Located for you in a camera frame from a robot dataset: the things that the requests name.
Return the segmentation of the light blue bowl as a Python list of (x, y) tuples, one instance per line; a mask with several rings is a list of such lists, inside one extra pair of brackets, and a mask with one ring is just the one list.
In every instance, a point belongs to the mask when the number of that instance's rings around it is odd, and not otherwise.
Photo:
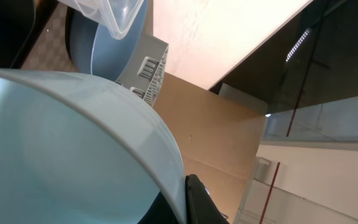
[(127, 88), (0, 68), (0, 223), (138, 223), (158, 196), (186, 222), (178, 144)]

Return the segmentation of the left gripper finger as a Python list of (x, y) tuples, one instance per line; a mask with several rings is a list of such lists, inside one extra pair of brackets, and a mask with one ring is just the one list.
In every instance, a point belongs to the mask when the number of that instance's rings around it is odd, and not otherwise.
[(229, 224), (213, 200), (205, 186), (195, 174), (185, 177), (186, 212), (189, 224)]

